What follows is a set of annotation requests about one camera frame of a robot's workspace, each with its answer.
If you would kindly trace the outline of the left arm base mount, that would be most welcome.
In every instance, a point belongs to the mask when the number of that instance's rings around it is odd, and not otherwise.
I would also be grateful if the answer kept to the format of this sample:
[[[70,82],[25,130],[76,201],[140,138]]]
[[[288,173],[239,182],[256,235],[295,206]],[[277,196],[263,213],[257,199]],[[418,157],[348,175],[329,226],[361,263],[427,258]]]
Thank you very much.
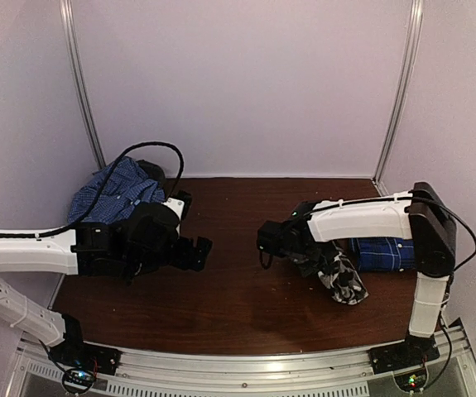
[[[118,349],[68,340],[51,347],[49,353],[56,362],[62,365],[105,375],[116,374],[121,358],[121,352]]]

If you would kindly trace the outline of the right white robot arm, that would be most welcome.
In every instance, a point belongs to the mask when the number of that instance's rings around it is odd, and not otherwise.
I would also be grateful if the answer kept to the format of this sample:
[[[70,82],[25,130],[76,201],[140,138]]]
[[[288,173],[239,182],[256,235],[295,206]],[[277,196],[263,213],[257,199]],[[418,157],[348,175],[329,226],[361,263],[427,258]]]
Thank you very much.
[[[429,183],[378,198],[305,203],[276,231],[275,246],[307,256],[314,244],[366,237],[413,243],[416,289],[409,337],[398,345],[397,358],[414,365],[429,351],[455,266],[456,222]]]

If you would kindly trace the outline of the blue plaid shirt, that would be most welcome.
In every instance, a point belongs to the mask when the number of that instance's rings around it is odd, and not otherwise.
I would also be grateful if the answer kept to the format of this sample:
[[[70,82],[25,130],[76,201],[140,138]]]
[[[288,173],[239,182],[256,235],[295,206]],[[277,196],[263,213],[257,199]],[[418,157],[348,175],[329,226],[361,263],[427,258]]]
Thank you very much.
[[[396,237],[349,239],[349,249],[355,255],[362,272],[394,272],[415,268],[412,240]]]

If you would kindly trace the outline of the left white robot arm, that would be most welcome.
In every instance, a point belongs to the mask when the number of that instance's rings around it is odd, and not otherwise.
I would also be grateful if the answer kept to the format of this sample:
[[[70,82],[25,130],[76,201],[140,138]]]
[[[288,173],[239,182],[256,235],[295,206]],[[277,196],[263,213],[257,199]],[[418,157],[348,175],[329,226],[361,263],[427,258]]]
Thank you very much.
[[[201,271],[213,243],[180,235],[180,219],[145,217],[140,223],[84,222],[56,236],[0,234],[0,319],[36,337],[74,367],[91,361],[79,320],[53,312],[10,286],[3,273],[41,272],[88,277],[118,277],[131,282],[170,265]]]

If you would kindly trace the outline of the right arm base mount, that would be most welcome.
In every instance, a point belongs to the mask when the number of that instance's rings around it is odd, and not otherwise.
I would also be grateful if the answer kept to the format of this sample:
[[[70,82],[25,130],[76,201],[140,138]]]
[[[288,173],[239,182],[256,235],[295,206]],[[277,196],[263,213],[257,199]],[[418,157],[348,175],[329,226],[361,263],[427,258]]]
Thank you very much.
[[[433,342],[419,346],[407,341],[371,348],[368,352],[373,373],[375,375],[390,371],[404,370],[414,366],[422,366],[428,361],[440,357],[440,352]]]

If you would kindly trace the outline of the black white checkered shirt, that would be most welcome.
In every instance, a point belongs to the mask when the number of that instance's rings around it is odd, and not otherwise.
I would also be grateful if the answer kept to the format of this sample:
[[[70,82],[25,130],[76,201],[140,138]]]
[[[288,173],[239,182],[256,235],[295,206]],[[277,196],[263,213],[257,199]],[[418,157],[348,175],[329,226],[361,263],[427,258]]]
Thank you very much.
[[[340,304],[356,305],[369,296],[358,271],[337,242],[320,243],[316,254],[298,265],[303,277],[316,275]]]

